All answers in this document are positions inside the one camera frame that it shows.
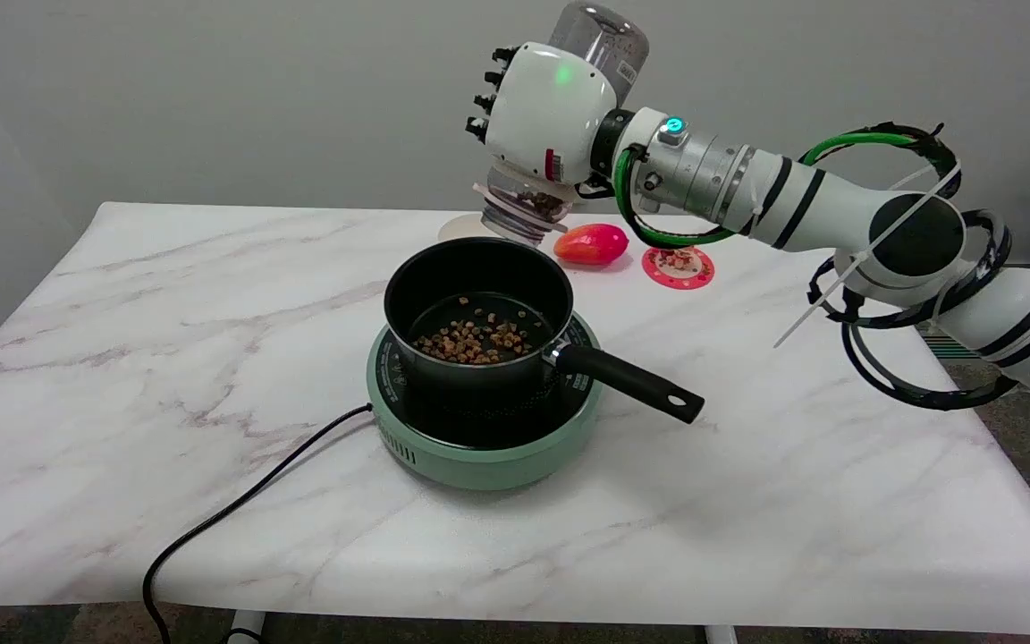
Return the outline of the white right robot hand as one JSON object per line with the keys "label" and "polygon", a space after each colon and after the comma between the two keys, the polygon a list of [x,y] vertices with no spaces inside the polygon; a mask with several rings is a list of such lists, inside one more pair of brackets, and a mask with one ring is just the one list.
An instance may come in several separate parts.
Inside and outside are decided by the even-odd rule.
{"label": "white right robot hand", "polygon": [[592,150],[600,123],[617,109],[616,90],[588,61],[526,42],[492,53],[486,71],[492,93],[477,95],[482,110],[465,130],[494,159],[495,170],[536,191],[572,199],[595,170]]}

